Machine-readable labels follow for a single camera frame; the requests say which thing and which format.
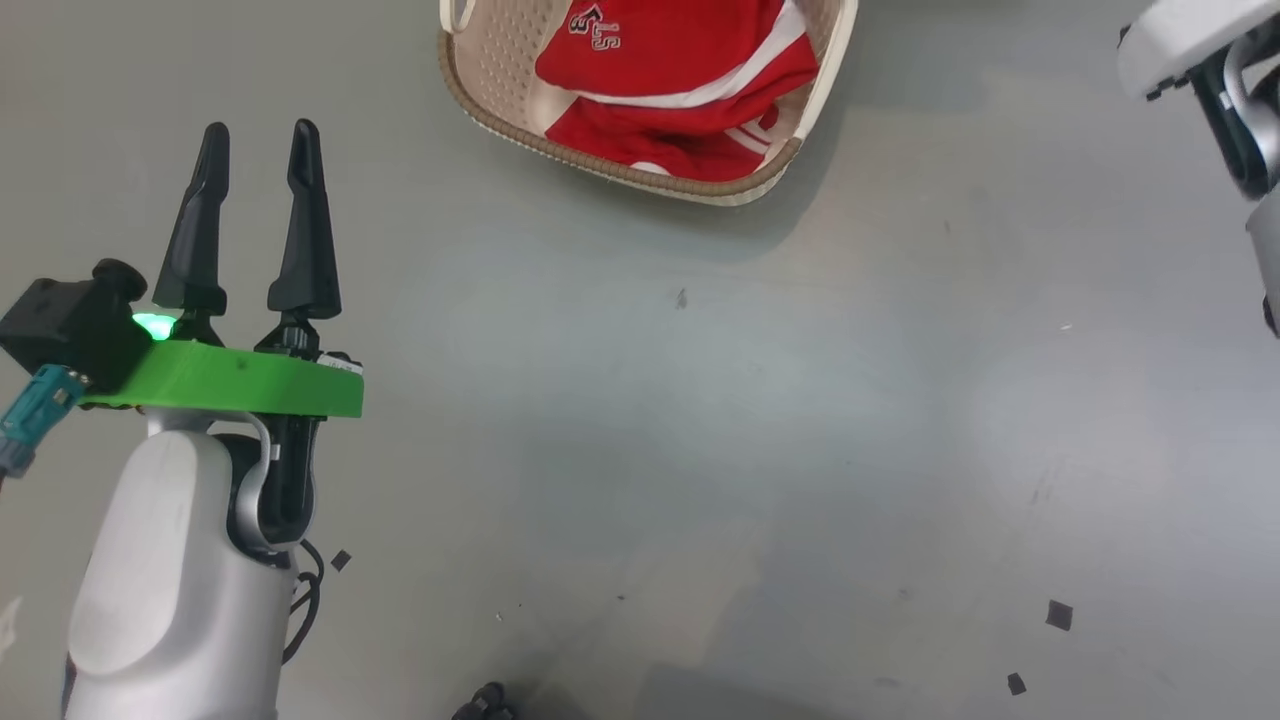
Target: white basket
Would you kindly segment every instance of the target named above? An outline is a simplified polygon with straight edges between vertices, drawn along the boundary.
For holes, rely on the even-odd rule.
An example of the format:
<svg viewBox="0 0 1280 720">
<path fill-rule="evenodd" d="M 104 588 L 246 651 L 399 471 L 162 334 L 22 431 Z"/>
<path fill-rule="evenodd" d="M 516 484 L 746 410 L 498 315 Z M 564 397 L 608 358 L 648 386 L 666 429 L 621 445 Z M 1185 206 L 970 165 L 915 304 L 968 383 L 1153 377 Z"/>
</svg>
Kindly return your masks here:
<svg viewBox="0 0 1280 720">
<path fill-rule="evenodd" d="M 589 173 L 648 192 L 705 205 L 745 205 L 777 184 L 813 129 L 836 82 L 858 15 L 858 0 L 796 0 L 822 69 L 778 101 L 776 140 L 764 165 L 733 182 L 699 182 L 637 170 L 557 145 L 536 128 L 550 88 L 534 72 L 538 55 L 564 22 L 571 0 L 440 0 L 440 72 L 471 119 L 507 140 Z"/>
</svg>

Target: floor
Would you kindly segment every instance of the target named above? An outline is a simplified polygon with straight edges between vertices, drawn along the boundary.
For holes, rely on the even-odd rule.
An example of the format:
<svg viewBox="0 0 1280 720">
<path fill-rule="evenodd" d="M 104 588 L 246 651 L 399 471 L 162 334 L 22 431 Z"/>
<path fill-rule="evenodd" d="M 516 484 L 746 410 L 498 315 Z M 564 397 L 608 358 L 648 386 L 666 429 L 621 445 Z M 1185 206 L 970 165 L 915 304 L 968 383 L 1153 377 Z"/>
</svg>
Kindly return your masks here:
<svg viewBox="0 0 1280 720">
<path fill-rule="evenodd" d="M 865 0 L 792 170 L 714 210 L 475 128 L 429 1 L 13 0 L 0 295 L 154 275 L 220 119 L 218 329 L 252 345 L 319 124 L 321 334 L 367 414 L 321 434 L 312 537 L 352 560 L 285 720 L 440 719 L 489 679 L 534 720 L 1270 717 L 1280 347 L 1193 97 L 1120 94 L 1142 5 Z M 77 414 L 5 486 L 6 720 L 54 716 L 142 429 Z"/>
</svg>

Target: folded red shirt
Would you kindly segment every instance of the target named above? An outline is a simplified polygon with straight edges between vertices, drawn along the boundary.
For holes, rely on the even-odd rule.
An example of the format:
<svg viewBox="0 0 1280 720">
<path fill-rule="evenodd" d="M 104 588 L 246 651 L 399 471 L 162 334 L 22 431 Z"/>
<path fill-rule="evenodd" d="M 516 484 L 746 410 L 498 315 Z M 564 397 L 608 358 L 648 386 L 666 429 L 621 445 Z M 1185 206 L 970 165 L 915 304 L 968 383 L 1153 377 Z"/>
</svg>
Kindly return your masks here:
<svg viewBox="0 0 1280 720">
<path fill-rule="evenodd" d="M 817 73 L 794 0 L 577 1 L 538 59 L 577 95 L 549 140 L 708 182 L 755 172 L 774 101 Z"/>
</svg>

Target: green bracket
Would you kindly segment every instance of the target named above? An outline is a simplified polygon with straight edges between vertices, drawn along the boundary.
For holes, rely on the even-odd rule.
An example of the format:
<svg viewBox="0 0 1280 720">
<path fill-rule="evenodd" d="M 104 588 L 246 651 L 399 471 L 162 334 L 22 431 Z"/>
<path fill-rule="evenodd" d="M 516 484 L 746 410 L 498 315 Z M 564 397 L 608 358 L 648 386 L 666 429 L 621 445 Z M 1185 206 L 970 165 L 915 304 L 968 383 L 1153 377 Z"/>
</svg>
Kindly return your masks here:
<svg viewBox="0 0 1280 720">
<path fill-rule="evenodd" d="M 285 355 L 248 352 L 201 342 L 156 342 L 114 395 L 88 395 L 81 405 L 151 406 L 360 418 L 365 378 Z"/>
</svg>

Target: basket rim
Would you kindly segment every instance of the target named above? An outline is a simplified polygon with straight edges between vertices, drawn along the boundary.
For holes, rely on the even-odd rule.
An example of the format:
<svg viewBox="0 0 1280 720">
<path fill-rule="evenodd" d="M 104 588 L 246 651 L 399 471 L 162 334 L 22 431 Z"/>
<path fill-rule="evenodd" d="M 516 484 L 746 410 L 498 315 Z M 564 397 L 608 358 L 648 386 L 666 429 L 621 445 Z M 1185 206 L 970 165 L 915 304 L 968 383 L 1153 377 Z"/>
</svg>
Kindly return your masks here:
<svg viewBox="0 0 1280 720">
<path fill-rule="evenodd" d="M 796 152 L 804 143 L 803 138 L 791 137 L 787 140 L 786 145 L 782 146 L 782 150 L 777 154 L 777 156 L 769 160 L 763 168 L 742 179 L 732 182 L 691 181 L 637 170 L 621 163 L 614 163 L 613 160 L 596 158 L 595 155 L 589 155 L 580 150 L 573 150 L 572 147 L 552 142 L 545 137 L 540 137 L 527 129 L 516 127 L 515 124 L 508 123 L 507 120 L 490 113 L 474 97 L 471 97 L 471 94 L 467 92 L 466 87 L 462 85 L 462 78 L 458 76 L 453 35 L 440 29 L 436 51 L 440 61 L 440 74 L 444 76 L 445 87 L 449 88 L 449 94 L 453 95 L 453 99 L 462 106 L 462 110 L 471 115 L 471 118 L 477 123 L 512 142 L 524 145 L 568 165 L 590 170 L 608 178 L 626 181 L 644 188 L 663 192 L 680 192 L 699 197 L 730 197 L 733 195 L 741 195 L 760 187 L 773 179 L 774 176 L 786 170 L 787 165 L 791 164 L 791 160 L 795 159 Z"/>
</svg>

